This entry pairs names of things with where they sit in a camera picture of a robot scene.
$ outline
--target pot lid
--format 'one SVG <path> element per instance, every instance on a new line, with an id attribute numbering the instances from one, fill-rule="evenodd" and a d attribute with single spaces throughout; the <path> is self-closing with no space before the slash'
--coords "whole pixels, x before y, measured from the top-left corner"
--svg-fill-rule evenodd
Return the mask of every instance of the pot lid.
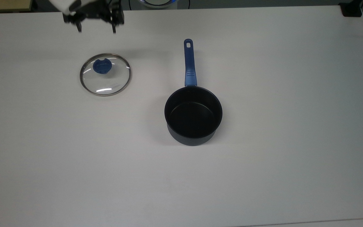
<path id="1" fill-rule="evenodd" d="M 100 54 L 85 62 L 79 77 L 82 86 L 92 94 L 115 95 L 130 82 L 131 68 L 122 56 Z"/>

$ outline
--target saucepan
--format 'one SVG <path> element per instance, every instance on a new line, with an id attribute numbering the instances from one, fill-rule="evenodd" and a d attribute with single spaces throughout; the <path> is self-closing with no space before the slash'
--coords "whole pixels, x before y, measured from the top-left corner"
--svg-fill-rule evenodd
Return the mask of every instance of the saucepan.
<path id="1" fill-rule="evenodd" d="M 173 138 L 189 146 L 201 145 L 215 134 L 222 120 L 218 98 L 197 86 L 193 41 L 184 41 L 186 63 L 185 86 L 175 91 L 166 102 L 164 116 Z"/>

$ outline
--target table surface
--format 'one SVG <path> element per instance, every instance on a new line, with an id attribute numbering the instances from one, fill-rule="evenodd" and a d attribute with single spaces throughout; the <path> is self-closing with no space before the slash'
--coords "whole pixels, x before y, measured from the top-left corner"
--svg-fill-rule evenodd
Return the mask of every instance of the table surface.
<path id="1" fill-rule="evenodd" d="M 0 12 L 29 11 L 32 0 L 0 0 Z"/>
<path id="2" fill-rule="evenodd" d="M 163 108 L 199 86 L 223 119 L 189 147 Z M 83 63 L 132 79 L 99 97 Z M 112 34 L 60 13 L 0 15 L 0 227 L 230 227 L 363 218 L 363 17 L 339 6 L 125 12 Z"/>

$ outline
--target saucepan handle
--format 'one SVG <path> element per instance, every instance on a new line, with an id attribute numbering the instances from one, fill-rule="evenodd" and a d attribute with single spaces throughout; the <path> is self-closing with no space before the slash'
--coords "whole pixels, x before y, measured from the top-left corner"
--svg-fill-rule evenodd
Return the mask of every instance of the saucepan handle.
<path id="1" fill-rule="evenodd" d="M 184 61 L 186 62 L 186 78 L 184 79 L 184 86 L 197 86 L 193 40 L 186 39 L 184 41 Z"/>

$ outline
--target blue lid knob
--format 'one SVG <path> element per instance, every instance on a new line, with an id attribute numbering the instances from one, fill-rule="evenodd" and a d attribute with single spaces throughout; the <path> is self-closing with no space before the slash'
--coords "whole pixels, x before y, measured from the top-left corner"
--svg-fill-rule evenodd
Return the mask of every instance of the blue lid knob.
<path id="1" fill-rule="evenodd" d="M 95 63 L 93 63 L 93 70 L 100 74 L 106 74 L 111 69 L 111 62 L 109 59 L 105 58 L 104 60 L 97 59 Z"/>

